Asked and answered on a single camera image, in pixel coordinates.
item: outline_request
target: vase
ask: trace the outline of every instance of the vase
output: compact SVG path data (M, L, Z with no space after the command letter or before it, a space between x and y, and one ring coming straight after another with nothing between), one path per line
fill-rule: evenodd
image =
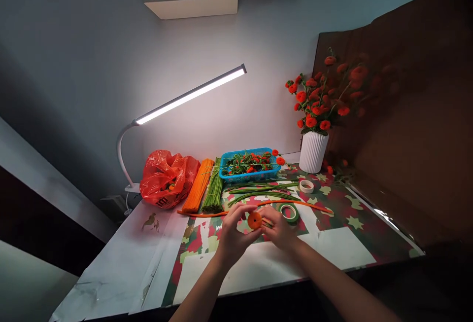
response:
M315 174L320 171L328 142L329 135L324 136L316 132L304 134L302 137L301 158L299 160L299 167L304 172Z

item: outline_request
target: green floral tape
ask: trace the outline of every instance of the green floral tape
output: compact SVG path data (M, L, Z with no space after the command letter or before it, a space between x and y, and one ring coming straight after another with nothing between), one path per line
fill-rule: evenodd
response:
M291 217L287 217L286 215L284 215L284 212L282 211L284 208L288 208L292 211L293 214L291 215ZM297 211L296 205L294 205L293 203L282 204L281 206L279 206L279 212L282 213L283 217L289 223L296 222L299 219L299 211Z

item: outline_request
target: hand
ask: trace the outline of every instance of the hand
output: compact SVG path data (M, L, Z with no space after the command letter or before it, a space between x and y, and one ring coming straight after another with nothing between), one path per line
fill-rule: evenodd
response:
M243 202L239 202L232 206L230 212L223 219L222 233L214 256L222 267L230 269L245 253L249 245L264 232L263 228L259 228L243 234L236 229L240 218L246 219L245 213L254 211L256 208L256 205L245 205Z
M266 228L265 234L274 243L276 247L285 252L289 252L293 249L299 240L291 229L282 213L276 211L272 206L265 206L258 211L261 217L265 217L270 220L274 226L272 228Z

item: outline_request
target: person's right hand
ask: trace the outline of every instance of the person's right hand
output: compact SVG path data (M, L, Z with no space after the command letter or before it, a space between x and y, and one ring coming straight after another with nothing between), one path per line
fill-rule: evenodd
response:
M270 205L263 207L258 213L261 217L267 218L274 224L272 228L266 227L264 234L268 236L276 247L283 251L290 251L290 249L294 248L298 238L282 213L276 211Z

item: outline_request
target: wall shelf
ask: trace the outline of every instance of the wall shelf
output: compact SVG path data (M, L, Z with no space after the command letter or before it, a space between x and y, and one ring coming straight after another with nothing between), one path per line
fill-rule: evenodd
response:
M160 19L236 14L238 0L143 0Z

